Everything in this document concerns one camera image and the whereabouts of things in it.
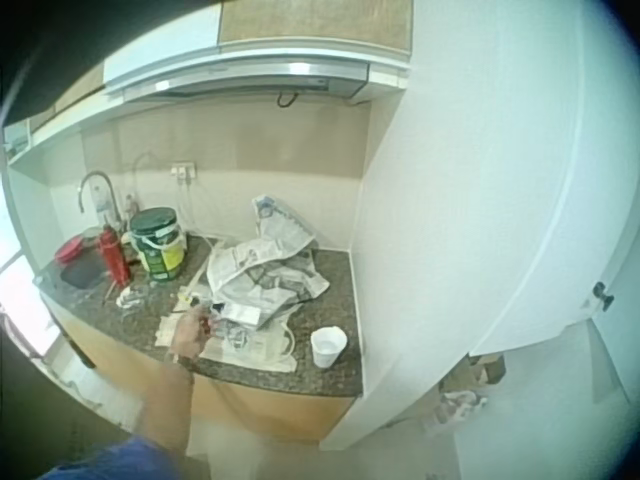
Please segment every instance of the person's arm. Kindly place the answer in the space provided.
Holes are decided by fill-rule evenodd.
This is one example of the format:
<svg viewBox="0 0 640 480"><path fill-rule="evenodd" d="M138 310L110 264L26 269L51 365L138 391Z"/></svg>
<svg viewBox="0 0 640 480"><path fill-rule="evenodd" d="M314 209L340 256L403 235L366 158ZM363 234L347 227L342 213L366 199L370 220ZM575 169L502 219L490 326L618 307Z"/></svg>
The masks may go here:
<svg viewBox="0 0 640 480"><path fill-rule="evenodd" d="M173 453L184 453L189 442L193 373L183 364L194 361L204 349L207 322L208 311L202 306L180 318L169 358L149 388L138 419L137 435ZM173 363L176 356L180 363Z"/></svg>

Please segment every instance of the electrical outlet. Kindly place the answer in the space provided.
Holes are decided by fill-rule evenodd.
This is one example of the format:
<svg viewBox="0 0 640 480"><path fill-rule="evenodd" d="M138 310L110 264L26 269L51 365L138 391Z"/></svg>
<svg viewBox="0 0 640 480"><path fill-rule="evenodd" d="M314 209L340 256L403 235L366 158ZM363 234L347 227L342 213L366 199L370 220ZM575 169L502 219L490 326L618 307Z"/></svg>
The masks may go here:
<svg viewBox="0 0 640 480"><path fill-rule="evenodd" d="M196 178L196 164L174 163L171 165L171 176L176 177L178 185L190 185Z"/></svg>

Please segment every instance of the window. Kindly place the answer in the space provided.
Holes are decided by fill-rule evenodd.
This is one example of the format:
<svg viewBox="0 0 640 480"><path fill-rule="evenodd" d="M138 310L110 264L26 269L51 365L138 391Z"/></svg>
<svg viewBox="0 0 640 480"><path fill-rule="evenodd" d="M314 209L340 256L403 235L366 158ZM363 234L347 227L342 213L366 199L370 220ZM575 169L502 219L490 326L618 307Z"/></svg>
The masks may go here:
<svg viewBox="0 0 640 480"><path fill-rule="evenodd" d="M33 277L11 223L0 182L0 305L32 349L44 355L60 330L33 285Z"/></svg>

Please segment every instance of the red bottle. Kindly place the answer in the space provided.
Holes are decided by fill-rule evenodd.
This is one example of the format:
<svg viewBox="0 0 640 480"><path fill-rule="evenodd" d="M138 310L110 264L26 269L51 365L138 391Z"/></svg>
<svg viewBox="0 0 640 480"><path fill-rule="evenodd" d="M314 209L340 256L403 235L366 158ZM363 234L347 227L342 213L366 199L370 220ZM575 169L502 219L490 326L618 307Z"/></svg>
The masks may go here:
<svg viewBox="0 0 640 480"><path fill-rule="evenodd" d="M131 281L129 265L124 258L122 244L120 243L118 234L109 225L105 225L104 230L100 234L98 246L104 258L104 263L106 263L107 269L109 269L111 273L111 278L113 278L119 287L127 286Z"/></svg>

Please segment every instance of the backsplash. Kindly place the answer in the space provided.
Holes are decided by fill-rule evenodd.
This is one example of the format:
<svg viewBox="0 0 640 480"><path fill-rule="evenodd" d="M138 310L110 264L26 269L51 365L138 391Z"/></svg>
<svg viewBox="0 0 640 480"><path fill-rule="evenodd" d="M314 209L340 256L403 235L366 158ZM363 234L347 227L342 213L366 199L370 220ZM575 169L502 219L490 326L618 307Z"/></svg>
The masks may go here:
<svg viewBox="0 0 640 480"><path fill-rule="evenodd" d="M278 108L271 96L199 100L85 127L45 145L29 161L42 162L62 239L97 223L91 189L83 196L85 214L76 191L86 172L103 170L120 205L134 194L141 208L171 206L188 230L253 238L251 199L265 193L300 214L322 247L347 250L369 110L368 104L313 97L288 109ZM170 175L177 162L196 164L189 187L179 187ZM92 185L106 188L101 182Z"/></svg>

